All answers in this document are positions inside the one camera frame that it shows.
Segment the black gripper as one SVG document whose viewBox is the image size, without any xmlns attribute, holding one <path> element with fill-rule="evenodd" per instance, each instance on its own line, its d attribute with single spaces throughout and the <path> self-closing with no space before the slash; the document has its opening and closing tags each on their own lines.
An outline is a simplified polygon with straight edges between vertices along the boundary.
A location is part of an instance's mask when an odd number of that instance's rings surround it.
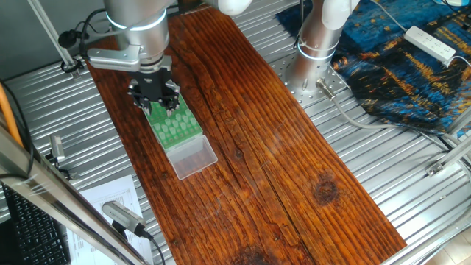
<svg viewBox="0 0 471 265">
<path fill-rule="evenodd" d="M 167 69 L 161 68 L 150 74 L 134 72 L 132 78 L 135 81 L 129 83 L 127 94 L 132 97 L 134 105 L 146 115 L 152 114 L 150 101 L 157 102 L 162 99 L 168 117 L 180 107 L 180 86 L 169 81 L 171 72 Z"/>
</svg>

